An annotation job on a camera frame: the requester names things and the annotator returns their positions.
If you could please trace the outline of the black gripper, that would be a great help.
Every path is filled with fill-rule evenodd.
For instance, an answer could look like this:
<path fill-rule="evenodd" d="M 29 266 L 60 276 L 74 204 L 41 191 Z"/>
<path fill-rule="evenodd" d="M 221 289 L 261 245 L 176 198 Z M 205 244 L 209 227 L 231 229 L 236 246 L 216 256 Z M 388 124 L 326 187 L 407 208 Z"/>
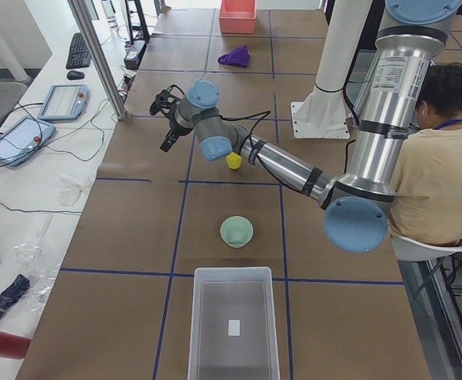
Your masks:
<path fill-rule="evenodd" d="M 184 135 L 184 129 L 176 120 L 175 116 L 175 111 L 177 110 L 181 99 L 172 94 L 174 89 L 178 89 L 182 94 L 184 94 L 184 91 L 178 85 L 172 84 L 167 89 L 163 89 L 160 93 L 158 93 L 150 106 L 151 116 L 155 116 L 160 112 L 166 119 L 169 120 L 171 134 L 167 134 L 165 136 L 165 140 L 160 146 L 160 149 L 164 152 L 169 152 L 176 143 L 176 135 Z"/>

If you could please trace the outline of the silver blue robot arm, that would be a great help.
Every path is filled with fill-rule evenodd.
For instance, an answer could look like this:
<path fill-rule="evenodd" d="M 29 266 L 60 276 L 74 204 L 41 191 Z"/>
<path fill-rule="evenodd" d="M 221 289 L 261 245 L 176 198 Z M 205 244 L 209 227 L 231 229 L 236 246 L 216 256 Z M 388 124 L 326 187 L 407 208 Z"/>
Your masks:
<path fill-rule="evenodd" d="M 263 167 L 277 181 L 315 199 L 324 210 L 324 229 L 338 247 L 364 253 L 388 232 L 394 199 L 392 171 L 430 60 L 445 48 L 458 1 L 387 1 L 377 33 L 377 64 L 361 114 L 350 164 L 339 177 L 285 152 L 252 134 L 237 119 L 218 111 L 218 88 L 195 81 L 179 96 L 162 90 L 150 106 L 162 113 L 169 132 L 161 144 L 168 151 L 182 136 L 194 133 L 206 160 L 238 154 Z"/>

